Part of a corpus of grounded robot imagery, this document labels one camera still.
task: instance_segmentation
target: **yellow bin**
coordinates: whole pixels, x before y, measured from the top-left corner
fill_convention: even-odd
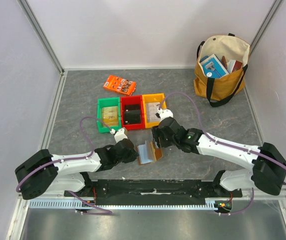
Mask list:
[[[151,127],[159,125],[159,121],[157,121],[157,119],[154,117],[156,113],[155,110],[157,110],[156,103],[158,104],[161,103],[164,98],[165,95],[163,93],[142,95],[146,129],[150,129]],[[166,103],[164,102],[162,105],[162,109],[165,108],[166,108]]]

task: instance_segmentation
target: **yellow tote bag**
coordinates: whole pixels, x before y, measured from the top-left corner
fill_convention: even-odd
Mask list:
[[[195,67],[194,88],[196,95],[206,97],[212,107],[219,107],[228,103],[236,93],[245,87],[243,78],[247,70],[249,50],[250,45],[247,42],[231,33],[215,35],[201,42],[197,49]],[[218,59],[225,56],[226,61],[237,60],[242,62],[242,68],[218,79],[207,77],[199,61],[212,54],[215,54]]]

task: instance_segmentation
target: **gray floor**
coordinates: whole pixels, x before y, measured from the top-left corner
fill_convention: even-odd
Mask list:
[[[259,140],[244,91],[227,105],[212,108],[207,99],[196,96],[192,69],[140,69],[140,70],[91,70],[69,71],[57,113],[49,145],[52,154],[68,155],[88,152],[89,146],[79,130],[83,116],[97,115],[97,99],[119,97],[119,94],[103,89],[109,75],[136,81],[134,95],[184,92],[191,96],[202,114],[203,124],[213,135],[249,145]],[[166,101],[175,119],[185,128],[197,128],[196,112],[183,96],[174,95]],[[84,123],[96,148],[114,144],[109,133],[98,133],[94,120]],[[129,139],[135,144],[151,140],[150,129],[129,131]],[[132,162],[119,164],[111,170],[91,173],[94,179],[206,179],[212,180],[219,170],[236,170],[239,166],[210,156],[183,153],[175,147],[164,149],[164,157],[152,164],[139,166]]]
[[[246,201],[234,201],[243,208]],[[29,209],[21,240],[286,240],[278,201],[221,216],[195,210],[114,210],[113,216],[71,209]]]

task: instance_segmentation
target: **white wall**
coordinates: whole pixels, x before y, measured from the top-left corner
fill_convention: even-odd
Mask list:
[[[251,42],[273,0],[29,0],[65,68],[192,67],[200,42]]]
[[[58,80],[18,2],[0,0],[0,240],[18,196],[14,170],[39,148]]]
[[[286,1],[253,52],[246,75],[262,137],[286,159]]]

